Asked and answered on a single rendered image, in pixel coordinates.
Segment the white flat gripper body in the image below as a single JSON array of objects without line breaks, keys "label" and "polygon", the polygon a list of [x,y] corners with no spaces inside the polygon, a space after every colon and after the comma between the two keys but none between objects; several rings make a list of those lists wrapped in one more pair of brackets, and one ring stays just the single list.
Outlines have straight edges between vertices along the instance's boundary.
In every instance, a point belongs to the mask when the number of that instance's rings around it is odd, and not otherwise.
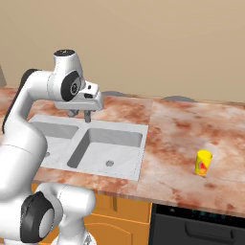
[{"label": "white flat gripper body", "polygon": [[70,101],[56,101],[55,106],[64,110],[100,111],[103,109],[103,96],[98,92],[94,99],[86,99],[82,93],[78,93]]}]

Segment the white double basin sink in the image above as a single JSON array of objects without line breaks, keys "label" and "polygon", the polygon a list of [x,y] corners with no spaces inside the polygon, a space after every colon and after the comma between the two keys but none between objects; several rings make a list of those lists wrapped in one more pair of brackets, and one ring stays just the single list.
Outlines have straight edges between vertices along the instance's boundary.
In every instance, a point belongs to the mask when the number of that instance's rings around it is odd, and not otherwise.
[{"label": "white double basin sink", "polygon": [[46,137],[42,166],[137,181],[148,127],[127,122],[34,115],[29,122]]}]

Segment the yellow cup with red print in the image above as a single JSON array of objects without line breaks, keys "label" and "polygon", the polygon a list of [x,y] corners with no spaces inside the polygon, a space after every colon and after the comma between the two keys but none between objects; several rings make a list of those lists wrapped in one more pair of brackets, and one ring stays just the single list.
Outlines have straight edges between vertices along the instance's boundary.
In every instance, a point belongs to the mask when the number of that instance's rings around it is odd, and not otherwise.
[{"label": "yellow cup with red print", "polygon": [[206,176],[211,162],[212,154],[206,149],[199,150],[196,155],[195,173],[200,176]]}]

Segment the grey object at picture edge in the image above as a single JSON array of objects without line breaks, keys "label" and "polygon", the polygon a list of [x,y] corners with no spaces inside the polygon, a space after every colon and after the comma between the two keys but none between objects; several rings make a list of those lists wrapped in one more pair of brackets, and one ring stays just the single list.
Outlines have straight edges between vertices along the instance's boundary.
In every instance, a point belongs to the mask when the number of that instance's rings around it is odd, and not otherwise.
[{"label": "grey object at picture edge", "polygon": [[7,85],[6,79],[2,70],[2,67],[0,65],[0,87],[5,87]]}]

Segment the orange wooden drawer front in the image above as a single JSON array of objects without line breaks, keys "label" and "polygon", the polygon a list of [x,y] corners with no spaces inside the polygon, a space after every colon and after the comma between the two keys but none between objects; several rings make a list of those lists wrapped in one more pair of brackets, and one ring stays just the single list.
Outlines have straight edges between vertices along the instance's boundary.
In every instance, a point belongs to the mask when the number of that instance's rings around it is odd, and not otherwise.
[{"label": "orange wooden drawer front", "polygon": [[151,204],[132,199],[97,194],[97,204],[93,214],[148,223]]}]

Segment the orange wooden cupboard door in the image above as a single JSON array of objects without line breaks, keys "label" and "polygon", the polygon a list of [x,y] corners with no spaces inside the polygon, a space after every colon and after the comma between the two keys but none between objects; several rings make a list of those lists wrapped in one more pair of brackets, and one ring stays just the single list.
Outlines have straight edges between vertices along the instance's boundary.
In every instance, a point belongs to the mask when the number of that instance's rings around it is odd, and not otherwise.
[{"label": "orange wooden cupboard door", "polygon": [[148,245],[149,222],[91,214],[84,218],[97,245]]}]

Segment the black dishwasher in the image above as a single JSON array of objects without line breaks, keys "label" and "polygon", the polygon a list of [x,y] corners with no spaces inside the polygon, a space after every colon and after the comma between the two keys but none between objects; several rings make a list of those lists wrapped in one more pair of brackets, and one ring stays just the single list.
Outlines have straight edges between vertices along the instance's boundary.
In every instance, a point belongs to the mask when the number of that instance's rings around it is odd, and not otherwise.
[{"label": "black dishwasher", "polygon": [[148,245],[245,245],[245,218],[153,204]]}]

